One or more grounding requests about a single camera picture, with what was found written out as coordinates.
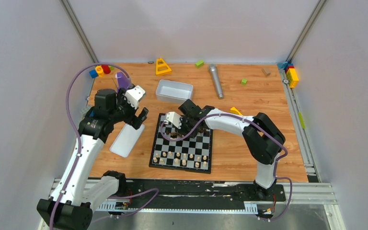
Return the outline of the black white chessboard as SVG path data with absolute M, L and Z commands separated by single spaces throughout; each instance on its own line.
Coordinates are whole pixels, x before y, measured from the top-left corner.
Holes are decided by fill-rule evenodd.
M 196 137 L 182 141 L 169 141 L 163 138 L 162 133 L 170 138 L 170 133 L 174 131 L 176 128 L 171 124 L 163 128 L 157 127 L 149 167 L 210 174 L 213 131 L 206 129 Z

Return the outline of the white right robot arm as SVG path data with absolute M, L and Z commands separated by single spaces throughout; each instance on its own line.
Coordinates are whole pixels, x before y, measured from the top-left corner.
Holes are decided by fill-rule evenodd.
M 200 108 L 190 99 L 180 107 L 180 114 L 168 112 L 166 122 L 172 123 L 177 133 L 184 138 L 195 137 L 202 130 L 221 130 L 244 138 L 257 161 L 254 193 L 257 198 L 267 200 L 273 195 L 276 182 L 276 167 L 280 152 L 285 150 L 285 136 L 264 113 L 256 116 L 235 115 L 213 106 Z

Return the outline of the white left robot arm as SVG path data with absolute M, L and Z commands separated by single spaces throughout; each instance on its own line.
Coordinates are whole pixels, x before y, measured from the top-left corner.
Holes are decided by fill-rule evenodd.
M 50 229 L 85 230 L 94 211 L 110 196 L 127 194 L 123 173 L 107 171 L 91 189 L 85 190 L 92 166 L 117 123 L 123 122 L 113 146 L 116 153 L 127 157 L 144 130 L 148 109 L 137 114 L 145 97 L 140 86 L 131 89 L 99 90 L 91 107 L 74 127 L 76 145 L 65 172 L 48 199 L 41 199 L 37 211 Z

